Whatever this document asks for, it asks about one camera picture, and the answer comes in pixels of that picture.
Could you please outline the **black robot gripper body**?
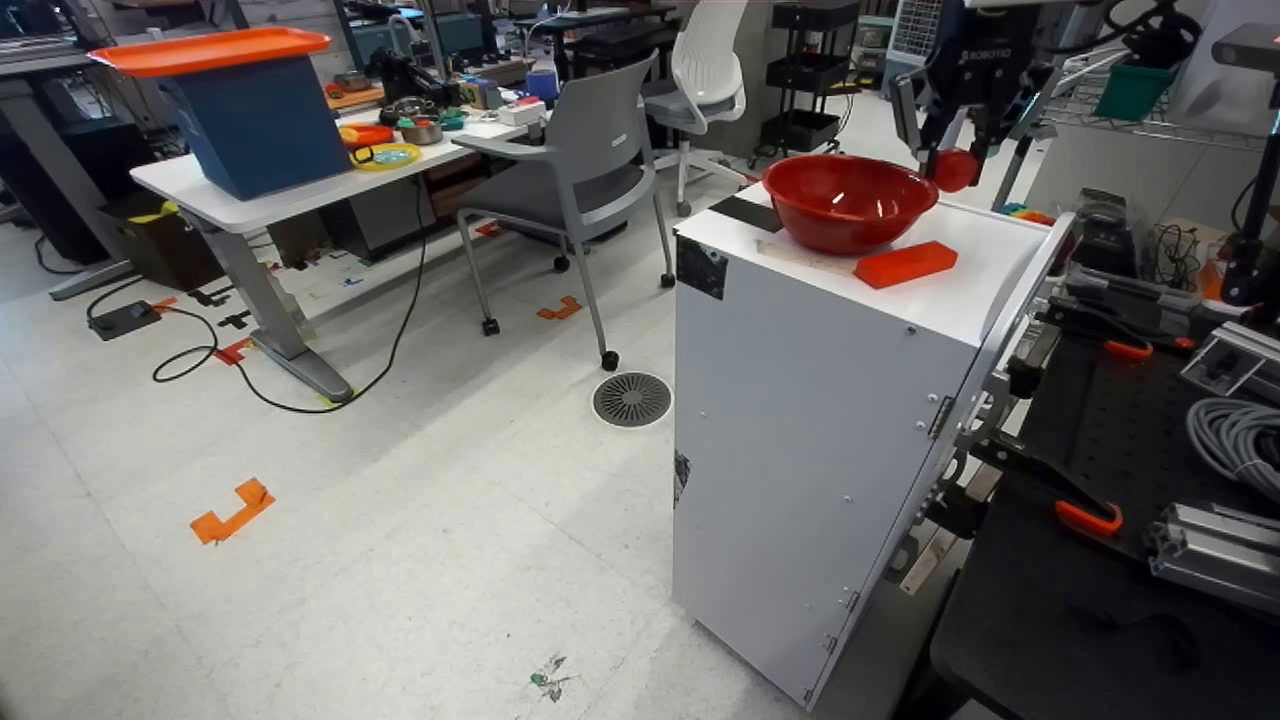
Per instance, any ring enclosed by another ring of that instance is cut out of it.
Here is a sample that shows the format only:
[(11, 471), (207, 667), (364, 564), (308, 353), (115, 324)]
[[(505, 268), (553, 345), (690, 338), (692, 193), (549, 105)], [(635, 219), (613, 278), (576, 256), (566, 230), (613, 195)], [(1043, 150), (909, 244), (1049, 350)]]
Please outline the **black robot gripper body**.
[(924, 131), (939, 138), (962, 107), (976, 105), (983, 111), (981, 129), (1004, 138), (1016, 119), (1019, 84), (1034, 63), (1038, 24), (1040, 14), (1034, 3), (946, 3), (938, 46), (924, 59)]

